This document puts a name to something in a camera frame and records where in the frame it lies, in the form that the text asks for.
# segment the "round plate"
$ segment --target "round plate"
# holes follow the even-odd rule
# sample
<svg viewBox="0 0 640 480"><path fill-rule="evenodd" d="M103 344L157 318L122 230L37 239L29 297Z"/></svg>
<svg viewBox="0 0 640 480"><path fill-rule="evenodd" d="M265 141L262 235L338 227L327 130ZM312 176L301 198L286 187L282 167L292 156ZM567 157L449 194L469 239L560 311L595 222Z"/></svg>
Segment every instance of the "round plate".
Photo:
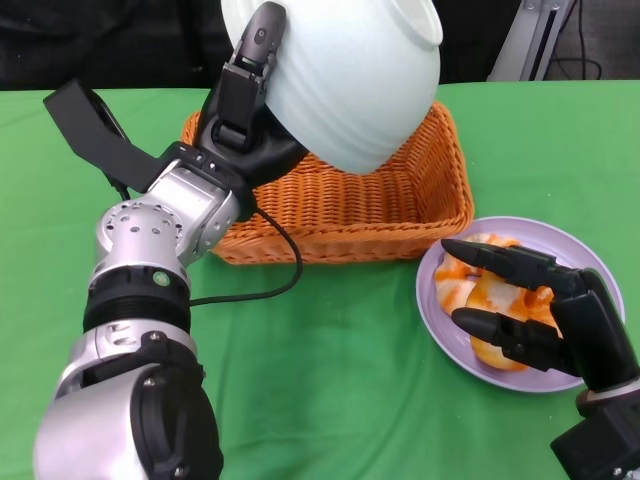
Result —
<svg viewBox="0 0 640 480"><path fill-rule="evenodd" d="M474 233L512 236L520 240L525 247L555 256L561 265L572 268L594 268L606 282L616 308L620 312L620 318L624 321L622 295L611 272L598 256L578 239L545 223L516 217L478 219L471 227L454 238L463 239ZM454 362L489 383L520 392L558 392L583 383L582 379L576 379L556 370L541 372L528 368L524 372L507 372L481 362L471 349L469 335L453 323L438 303L434 272L442 263L444 253L439 242L427 251L418 268L416 295L424 324L438 345Z"/></svg>

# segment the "wicker basket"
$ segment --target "wicker basket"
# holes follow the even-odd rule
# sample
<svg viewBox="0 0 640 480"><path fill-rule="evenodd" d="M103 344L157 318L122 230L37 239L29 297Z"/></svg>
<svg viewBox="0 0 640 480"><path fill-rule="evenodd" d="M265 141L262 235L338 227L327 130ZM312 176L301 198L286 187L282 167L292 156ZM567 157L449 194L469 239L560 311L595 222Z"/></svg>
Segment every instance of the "wicker basket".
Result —
<svg viewBox="0 0 640 480"><path fill-rule="evenodd" d="M182 141L192 143L198 113ZM258 204L298 244L307 263L410 259L469 226L474 206L448 110L435 103L411 138L369 175L342 173L308 155L256 189ZM234 225L214 252L233 264L289 263L293 253L262 217Z"/></svg>

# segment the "green table surface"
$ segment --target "green table surface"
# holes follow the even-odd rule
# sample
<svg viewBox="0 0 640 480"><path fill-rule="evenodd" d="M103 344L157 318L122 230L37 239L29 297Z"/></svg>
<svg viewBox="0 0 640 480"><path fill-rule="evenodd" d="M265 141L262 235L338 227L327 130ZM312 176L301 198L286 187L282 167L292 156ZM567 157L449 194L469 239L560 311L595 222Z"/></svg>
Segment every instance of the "green table surface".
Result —
<svg viewBox="0 0 640 480"><path fill-rule="evenodd" d="M205 94L103 92L154 155ZM82 333L94 226L118 201L72 155L43 96L0 93L1 480L32 478L38 423ZM534 218L586 242L626 294L640 346L640 82L467 84L438 98L459 128L477 216ZM278 298L194 310L224 480L564 478L549 442L579 421L578 392L516 393L457 367L420 318L417 268L308 266ZM269 289L291 271L213 256L190 268L194 296Z"/></svg>

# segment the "robotic hand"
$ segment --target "robotic hand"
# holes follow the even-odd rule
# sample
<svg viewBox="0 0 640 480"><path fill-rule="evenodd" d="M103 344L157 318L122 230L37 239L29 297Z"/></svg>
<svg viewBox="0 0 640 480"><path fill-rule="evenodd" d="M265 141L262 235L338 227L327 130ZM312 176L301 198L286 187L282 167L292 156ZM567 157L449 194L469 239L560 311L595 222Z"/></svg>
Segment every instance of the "robotic hand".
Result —
<svg viewBox="0 0 640 480"><path fill-rule="evenodd" d="M554 327L498 313L460 308L452 318L470 335L502 347L506 358L584 379L587 390L576 404L585 419L551 443L571 479L640 478L640 367L598 273L557 265L554 257L523 247L460 240L442 246L511 285L553 290L551 313L562 338Z"/></svg>
<svg viewBox="0 0 640 480"><path fill-rule="evenodd" d="M45 105L73 151L128 197L97 227L84 334L37 434L38 480L211 479L223 466L190 333L186 267L256 212L253 188L306 154L265 108L285 11L248 24L202 109L195 147L160 159L129 143L93 92L73 82Z"/></svg>

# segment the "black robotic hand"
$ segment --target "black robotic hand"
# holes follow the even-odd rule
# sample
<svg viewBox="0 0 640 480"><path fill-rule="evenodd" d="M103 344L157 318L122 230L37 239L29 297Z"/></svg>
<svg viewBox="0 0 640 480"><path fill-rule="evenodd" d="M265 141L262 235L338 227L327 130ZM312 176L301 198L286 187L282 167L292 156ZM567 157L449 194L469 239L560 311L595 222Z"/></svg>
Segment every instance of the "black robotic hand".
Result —
<svg viewBox="0 0 640 480"><path fill-rule="evenodd" d="M562 337L535 320L470 308L455 310L452 318L470 335L501 347L506 358L584 379L587 390L576 403L585 420L551 443L571 479L634 478L640 468L640 366L600 275L560 266L553 256L519 246L461 240L443 240L442 246L508 284L553 290L551 313Z"/></svg>

